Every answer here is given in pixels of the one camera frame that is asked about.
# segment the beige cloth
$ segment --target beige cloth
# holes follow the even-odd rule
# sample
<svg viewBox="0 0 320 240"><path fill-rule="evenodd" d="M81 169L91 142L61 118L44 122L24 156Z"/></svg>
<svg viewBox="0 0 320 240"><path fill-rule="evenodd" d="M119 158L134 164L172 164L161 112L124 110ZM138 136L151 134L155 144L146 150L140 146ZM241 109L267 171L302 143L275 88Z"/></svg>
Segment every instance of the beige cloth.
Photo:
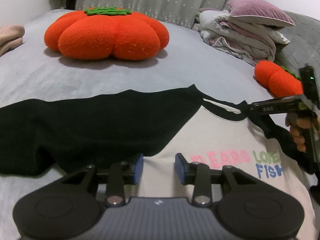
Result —
<svg viewBox="0 0 320 240"><path fill-rule="evenodd" d="M0 57L22 44L25 33L22 25L11 25L0 28Z"/></svg>

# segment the purple pillow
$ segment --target purple pillow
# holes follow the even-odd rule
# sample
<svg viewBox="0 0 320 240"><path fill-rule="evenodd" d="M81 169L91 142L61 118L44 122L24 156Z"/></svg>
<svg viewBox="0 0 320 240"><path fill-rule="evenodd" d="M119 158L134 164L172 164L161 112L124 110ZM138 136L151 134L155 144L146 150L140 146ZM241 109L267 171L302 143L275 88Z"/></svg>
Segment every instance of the purple pillow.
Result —
<svg viewBox="0 0 320 240"><path fill-rule="evenodd" d="M278 27L295 26L283 10L265 0L230 0L230 15L239 21Z"/></svg>

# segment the small orange pumpkin plush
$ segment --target small orange pumpkin plush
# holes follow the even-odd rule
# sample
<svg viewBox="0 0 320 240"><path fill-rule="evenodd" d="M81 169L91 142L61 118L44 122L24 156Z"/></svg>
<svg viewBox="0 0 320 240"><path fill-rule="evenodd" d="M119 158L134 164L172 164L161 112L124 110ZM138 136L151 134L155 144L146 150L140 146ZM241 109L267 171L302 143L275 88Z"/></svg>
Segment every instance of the small orange pumpkin plush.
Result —
<svg viewBox="0 0 320 240"><path fill-rule="evenodd" d="M138 12L90 8L58 18L46 30L44 42L75 59L143 60L168 45L169 33L163 24Z"/></svg>
<svg viewBox="0 0 320 240"><path fill-rule="evenodd" d="M279 65L262 60L254 69L257 81L275 97L289 97L303 94L301 82L287 69Z"/></svg>

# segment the white t-shirt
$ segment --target white t-shirt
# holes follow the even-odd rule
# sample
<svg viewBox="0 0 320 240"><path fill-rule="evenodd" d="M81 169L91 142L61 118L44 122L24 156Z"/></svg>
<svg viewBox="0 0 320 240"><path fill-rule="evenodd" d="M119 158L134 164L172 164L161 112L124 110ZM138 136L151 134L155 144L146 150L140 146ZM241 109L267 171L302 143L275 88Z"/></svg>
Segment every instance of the white t-shirt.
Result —
<svg viewBox="0 0 320 240"><path fill-rule="evenodd" d="M238 109L230 106L209 102L239 113ZM188 162L202 162L211 169L221 170L223 165L233 165L292 195L305 212L297 239L316 239L315 213L302 183L301 169L295 160L282 152L276 139L267 139L262 129L248 118L241 121L226 120L201 106L161 152L144 157L141 182L134 195L186 196L191 199L194 186L181 185L174 172L176 153L182 153ZM212 197L214 201L222 197L219 185L212 185Z"/></svg>

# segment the green stem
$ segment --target green stem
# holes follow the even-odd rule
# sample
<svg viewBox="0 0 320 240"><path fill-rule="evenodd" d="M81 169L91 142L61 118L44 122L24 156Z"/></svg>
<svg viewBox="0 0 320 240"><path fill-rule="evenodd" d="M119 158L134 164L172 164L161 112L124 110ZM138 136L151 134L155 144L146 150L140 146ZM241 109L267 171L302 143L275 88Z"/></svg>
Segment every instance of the green stem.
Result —
<svg viewBox="0 0 320 240"><path fill-rule="evenodd" d="M114 16L114 15L127 15L127 14L132 14L132 11L126 10L126 9L117 9L116 7L96 7L93 9L87 9L84 10L84 12L88 16L92 15L108 15L108 16Z"/></svg>
<svg viewBox="0 0 320 240"><path fill-rule="evenodd" d="M282 68L284 71L286 71L287 73L289 73L289 74L291 74L292 76L294 76L296 79L301 80L301 78L300 78L296 73L291 72L289 69L287 69L287 68L284 67L284 66L281 66L281 68Z"/></svg>

